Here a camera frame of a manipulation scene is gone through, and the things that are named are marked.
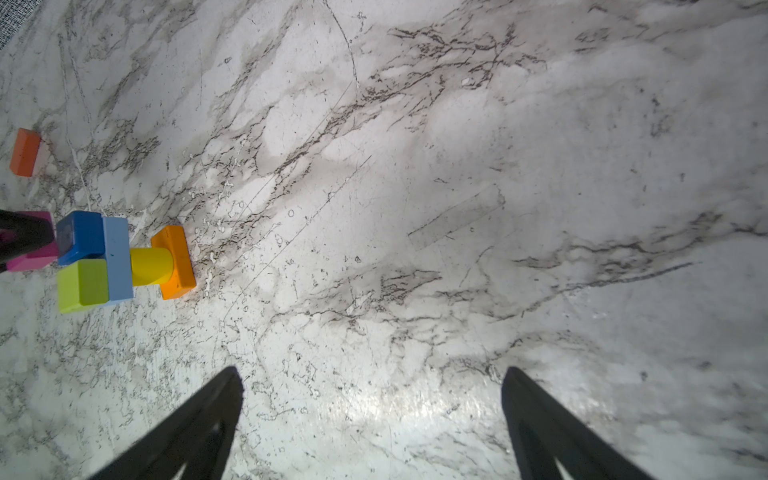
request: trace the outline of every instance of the blue block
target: blue block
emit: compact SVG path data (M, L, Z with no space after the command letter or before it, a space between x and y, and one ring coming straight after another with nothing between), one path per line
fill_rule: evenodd
M81 258L104 256L101 214L75 210L56 224L58 264L67 266Z
M104 217L104 258L107 260L109 301L117 305L134 297L131 276L131 247L128 245L128 220Z

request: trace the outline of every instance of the marble floor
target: marble floor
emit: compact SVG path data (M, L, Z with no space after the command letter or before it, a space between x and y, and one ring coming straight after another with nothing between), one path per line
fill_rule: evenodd
M767 39L764 0L46 0L2 208L183 225L198 287L1 275L0 477L87 478L235 365L225 478L517 478L509 366L660 480L765 478Z

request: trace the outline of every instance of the yellow cylinder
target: yellow cylinder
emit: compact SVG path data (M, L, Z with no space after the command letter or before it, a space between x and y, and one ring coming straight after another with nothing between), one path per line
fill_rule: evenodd
M174 258L166 248L131 248L134 286L166 283L174 272Z

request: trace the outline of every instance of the wooden block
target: wooden block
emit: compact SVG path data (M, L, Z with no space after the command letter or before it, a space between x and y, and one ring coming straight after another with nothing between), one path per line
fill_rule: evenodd
M31 177L39 148L40 135L32 130L19 128L11 156L11 171L19 177Z
M134 297L131 282L131 247L128 244L128 220L104 217L104 259L107 261L109 301L117 305Z
M104 222L101 214L75 210L56 223L58 264L67 266L81 258L104 256Z
M51 224L53 230L53 220L49 212L19 212L20 214L29 215L31 217L41 218ZM58 247L56 241L50 242L48 245L42 248L38 248L34 252L25 253L20 257L16 257L13 260L9 260L6 266L9 272L25 272L27 270L37 270L44 266L49 265L58 257Z
M134 286L166 283L173 272L174 258L167 248L131 248Z
M82 312L109 300L107 261L103 258L84 258L62 268L56 283L61 313Z
M152 246L167 248L174 258L174 271L170 275L170 280L160 284L163 300L179 298L197 286L183 227L169 225L160 230L157 235L152 237Z

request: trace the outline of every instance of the orange block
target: orange block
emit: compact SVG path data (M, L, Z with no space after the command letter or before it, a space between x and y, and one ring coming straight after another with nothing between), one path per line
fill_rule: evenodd
M170 280L160 284L163 300L179 298L197 286L183 227L168 225L152 237L152 246L168 249L174 258L174 272L170 275Z
M19 128L16 145L11 157L11 171L19 177L31 177L40 148L40 135L26 128Z

